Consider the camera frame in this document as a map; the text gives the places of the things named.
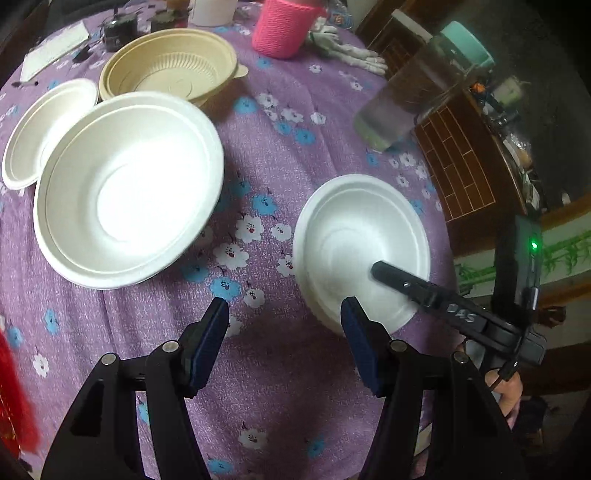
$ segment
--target white flower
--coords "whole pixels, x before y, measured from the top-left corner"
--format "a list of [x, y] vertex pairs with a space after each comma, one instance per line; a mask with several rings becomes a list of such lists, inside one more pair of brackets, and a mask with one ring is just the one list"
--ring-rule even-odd
[[279, 105], [279, 100], [273, 97], [270, 93], [259, 93], [256, 96], [256, 101], [259, 102], [263, 108], [272, 108]]
[[405, 179], [402, 175], [398, 175], [398, 177], [396, 177], [396, 181], [401, 187], [408, 187], [408, 180]]
[[291, 255], [286, 255], [285, 258], [280, 258], [278, 260], [279, 265], [277, 265], [277, 271], [285, 278], [289, 277], [290, 275], [295, 275], [294, 272], [294, 264], [291, 260]]
[[400, 162], [403, 167], [414, 167], [417, 164], [417, 161], [410, 153], [403, 153], [400, 155]]
[[242, 430], [238, 441], [249, 450], [261, 450], [267, 444], [267, 434], [257, 429]]
[[221, 266], [226, 266], [230, 270], [236, 270], [238, 267], [246, 267], [246, 261], [249, 256], [237, 244], [221, 244], [213, 249], [216, 261]]
[[228, 329], [226, 330], [226, 335], [224, 335], [224, 338], [230, 338], [238, 335], [240, 333], [240, 328], [242, 328], [242, 322], [240, 320], [236, 320], [234, 315], [230, 315], [230, 322], [228, 323]]
[[265, 293], [259, 288], [249, 288], [243, 300], [250, 308], [257, 309], [265, 304]]
[[247, 473], [239, 476], [238, 480], [265, 480], [265, 476], [259, 473]]
[[280, 242], [285, 242], [291, 238], [291, 227], [284, 223], [278, 223], [271, 228], [271, 235]]
[[89, 65], [89, 67], [88, 67], [88, 68], [89, 68], [90, 70], [97, 69], [97, 68], [98, 68], [98, 67], [100, 67], [101, 65], [104, 65], [104, 64], [105, 64], [105, 62], [106, 62], [106, 60], [99, 60], [99, 61], [96, 61], [96, 62], [94, 62], [94, 63], [91, 63], [91, 64]]
[[47, 358], [39, 354], [36, 354], [33, 357], [33, 367], [35, 368], [37, 375], [43, 378], [45, 378], [47, 376], [47, 372], [49, 372], [49, 363], [47, 362]]
[[414, 172], [418, 175], [418, 178], [420, 179], [426, 179], [429, 176], [427, 169], [425, 168], [425, 165], [419, 165], [417, 168], [415, 168]]
[[213, 242], [213, 229], [208, 225], [203, 230], [201, 230], [199, 235], [197, 235], [195, 246], [203, 248], [208, 246], [211, 242]]
[[326, 117], [322, 115], [322, 113], [314, 112], [310, 115], [310, 120], [312, 120], [312, 123], [315, 125], [324, 125]]
[[240, 218], [236, 222], [236, 238], [239, 238], [246, 244], [249, 244], [253, 240], [260, 242], [261, 233], [264, 230], [260, 217], [245, 215], [244, 218]]
[[288, 122], [294, 122], [295, 124], [299, 124], [300, 122], [304, 121], [304, 115], [296, 112], [293, 108], [284, 108], [281, 111], [281, 117]]
[[263, 110], [263, 112], [265, 112], [267, 114], [267, 117], [269, 117], [269, 120], [271, 120], [271, 122], [274, 122], [275, 120], [277, 120], [277, 114], [270, 109], [265, 109]]

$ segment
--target floral tablecloth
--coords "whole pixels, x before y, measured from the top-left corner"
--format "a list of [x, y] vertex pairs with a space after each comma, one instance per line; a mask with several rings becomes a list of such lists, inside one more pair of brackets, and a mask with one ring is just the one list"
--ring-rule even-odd
[[[143, 5], [144, 19], [151, 12]], [[204, 106], [223, 142], [225, 185], [209, 225], [170, 268], [115, 291], [74, 286], [51, 269], [37, 246], [34, 187], [12, 192], [1, 186], [0, 327], [42, 431], [40, 451], [25, 455], [37, 469], [101, 355], [146, 355], [178, 338], [220, 296], [232, 314], [227, 338], [208, 386], [187, 402], [211, 473], [342, 480], [358, 472], [382, 401], [363, 387], [345, 339], [312, 316], [291, 268], [298, 215], [310, 195], [336, 176], [365, 173], [401, 191], [427, 231], [431, 280], [455, 284], [441, 206], [420, 150], [409, 140], [378, 154], [353, 130], [353, 115], [384, 80], [306, 48], [288, 61], [261, 57], [251, 47], [258, 13], [258, 4], [240, 3], [234, 24], [213, 29], [234, 45], [250, 72]], [[109, 15], [85, 20], [95, 38]], [[342, 37], [360, 43], [348, 32]], [[0, 90], [0, 151], [44, 92], [69, 79], [98, 81], [109, 56], [102, 44], [81, 64], [68, 55], [40, 73], [37, 86], [11, 86], [18, 69]], [[444, 355], [457, 343], [454, 332], [425, 314], [396, 336]], [[138, 415], [146, 473], [157, 478], [141, 394]], [[428, 417], [426, 409], [423, 426]]]

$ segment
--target white plate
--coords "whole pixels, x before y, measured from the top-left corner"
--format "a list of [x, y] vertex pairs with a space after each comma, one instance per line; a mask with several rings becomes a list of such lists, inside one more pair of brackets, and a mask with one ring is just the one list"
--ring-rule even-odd
[[53, 88], [25, 112], [12, 131], [2, 162], [2, 179], [11, 190], [37, 181], [63, 135], [87, 114], [99, 97], [91, 80], [77, 79]]
[[205, 227], [223, 180], [217, 132], [166, 93], [127, 93], [77, 122], [35, 193], [41, 252], [63, 277], [106, 290], [144, 281]]
[[394, 333], [417, 311], [371, 278], [384, 260], [428, 280], [431, 254], [420, 218], [388, 183], [367, 175], [328, 181], [304, 206], [294, 233], [295, 279], [314, 315], [342, 335], [340, 304], [355, 296], [371, 320]]

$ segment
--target white paper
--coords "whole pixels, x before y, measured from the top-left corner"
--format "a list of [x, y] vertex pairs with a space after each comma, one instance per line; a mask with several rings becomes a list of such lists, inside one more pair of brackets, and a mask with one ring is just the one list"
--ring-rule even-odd
[[88, 40], [88, 37], [88, 30], [80, 22], [29, 52], [22, 62], [21, 82], [31, 80], [45, 67]]

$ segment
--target white glove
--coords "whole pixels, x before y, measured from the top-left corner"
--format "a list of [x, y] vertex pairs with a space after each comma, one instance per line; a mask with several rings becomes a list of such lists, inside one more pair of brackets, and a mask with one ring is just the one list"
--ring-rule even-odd
[[325, 25], [319, 32], [308, 33], [307, 42], [314, 45], [329, 57], [353, 67], [360, 67], [371, 73], [386, 75], [386, 61], [372, 50], [357, 48], [350, 44], [343, 45], [336, 27]]

